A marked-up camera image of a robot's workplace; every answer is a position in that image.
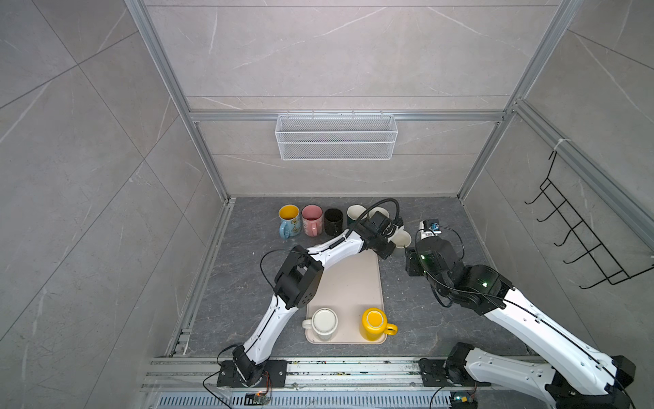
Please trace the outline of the grey mug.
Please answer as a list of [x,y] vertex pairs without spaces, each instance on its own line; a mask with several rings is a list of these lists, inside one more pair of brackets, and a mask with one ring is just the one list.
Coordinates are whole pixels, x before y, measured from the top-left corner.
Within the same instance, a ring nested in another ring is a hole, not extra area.
[[395,234],[389,239],[390,242],[394,243],[395,249],[393,250],[394,256],[403,256],[405,250],[410,247],[412,242],[411,235],[403,229],[398,229]]

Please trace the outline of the light green mug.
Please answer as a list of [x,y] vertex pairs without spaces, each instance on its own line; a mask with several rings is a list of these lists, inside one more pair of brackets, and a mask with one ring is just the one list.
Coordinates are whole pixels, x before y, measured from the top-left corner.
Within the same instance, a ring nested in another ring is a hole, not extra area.
[[386,210],[383,207],[379,207],[379,206],[374,207],[372,210],[370,210],[370,212],[368,213],[368,218],[369,219],[373,218],[373,216],[375,216],[377,213],[382,214],[386,218],[390,218],[390,214],[389,214],[388,210]]

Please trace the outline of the dark green mug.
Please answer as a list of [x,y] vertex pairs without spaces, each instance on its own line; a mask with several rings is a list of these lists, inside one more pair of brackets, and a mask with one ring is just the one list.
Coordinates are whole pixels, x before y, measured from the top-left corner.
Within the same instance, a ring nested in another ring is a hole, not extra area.
[[346,212],[347,226],[351,227],[354,223],[356,223],[357,220],[359,220],[359,218],[361,218],[361,216],[366,217],[365,211],[366,208],[360,204],[353,204],[352,206],[349,206]]

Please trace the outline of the black mug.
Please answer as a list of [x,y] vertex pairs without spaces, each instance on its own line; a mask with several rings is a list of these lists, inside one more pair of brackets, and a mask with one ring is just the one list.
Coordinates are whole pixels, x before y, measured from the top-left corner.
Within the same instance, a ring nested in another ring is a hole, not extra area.
[[337,208],[330,208],[325,212],[325,233],[337,237],[343,232],[343,213]]

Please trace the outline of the pink patterned mug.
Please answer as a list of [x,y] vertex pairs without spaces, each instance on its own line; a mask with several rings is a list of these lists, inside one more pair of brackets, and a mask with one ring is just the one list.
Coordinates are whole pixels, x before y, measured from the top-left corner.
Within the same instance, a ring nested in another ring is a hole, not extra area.
[[324,231],[324,212],[316,204],[305,206],[301,211],[303,231],[308,237],[318,237]]

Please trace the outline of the white mug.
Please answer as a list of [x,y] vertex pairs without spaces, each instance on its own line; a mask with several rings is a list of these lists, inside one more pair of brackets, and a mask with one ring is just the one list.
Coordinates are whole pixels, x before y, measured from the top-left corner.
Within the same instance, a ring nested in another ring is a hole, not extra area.
[[330,341],[337,332],[338,317],[330,308],[320,308],[311,319],[303,320],[301,324],[305,330],[310,330],[318,340]]

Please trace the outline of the blue mug yellow inside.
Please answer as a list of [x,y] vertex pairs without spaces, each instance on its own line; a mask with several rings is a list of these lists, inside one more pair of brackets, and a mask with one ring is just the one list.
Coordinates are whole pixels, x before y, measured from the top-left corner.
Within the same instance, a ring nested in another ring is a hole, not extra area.
[[302,231],[301,212],[297,206],[287,204],[279,210],[281,225],[279,226],[279,235],[282,240],[299,235]]

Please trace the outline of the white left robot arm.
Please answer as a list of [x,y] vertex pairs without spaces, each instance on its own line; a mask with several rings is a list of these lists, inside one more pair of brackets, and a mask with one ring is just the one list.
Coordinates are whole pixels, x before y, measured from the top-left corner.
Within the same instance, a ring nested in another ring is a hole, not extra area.
[[367,250],[387,259],[395,249],[390,238],[403,225],[398,200],[381,199],[337,237],[308,249],[297,245],[289,250],[271,284],[266,313],[253,334],[233,351],[240,381],[247,386],[259,381],[279,335],[291,317],[316,296],[326,269]]

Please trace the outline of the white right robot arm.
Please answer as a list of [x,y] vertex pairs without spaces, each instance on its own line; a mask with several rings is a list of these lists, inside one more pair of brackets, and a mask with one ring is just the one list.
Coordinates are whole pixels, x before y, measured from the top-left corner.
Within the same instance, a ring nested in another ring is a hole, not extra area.
[[434,295],[500,325],[543,358],[529,363],[457,344],[444,364],[451,383],[492,383],[555,408],[632,408],[627,388],[635,364],[589,346],[539,310],[508,279],[485,265],[467,266],[452,244],[417,233],[408,259]]

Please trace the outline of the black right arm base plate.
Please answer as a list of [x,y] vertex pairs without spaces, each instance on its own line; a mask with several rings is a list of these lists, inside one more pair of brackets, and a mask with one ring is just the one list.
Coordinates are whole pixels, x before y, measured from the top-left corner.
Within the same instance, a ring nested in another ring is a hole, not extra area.
[[448,359],[421,358],[417,361],[419,374],[425,387],[474,387],[489,386],[488,383],[475,381],[458,364]]

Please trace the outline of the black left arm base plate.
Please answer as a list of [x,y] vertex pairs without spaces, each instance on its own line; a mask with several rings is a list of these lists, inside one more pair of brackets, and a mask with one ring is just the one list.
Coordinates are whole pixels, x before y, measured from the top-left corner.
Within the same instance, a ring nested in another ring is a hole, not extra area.
[[287,377],[288,362],[284,360],[268,360],[256,366],[248,365],[245,376],[234,361],[223,361],[216,380],[217,387],[283,388]]

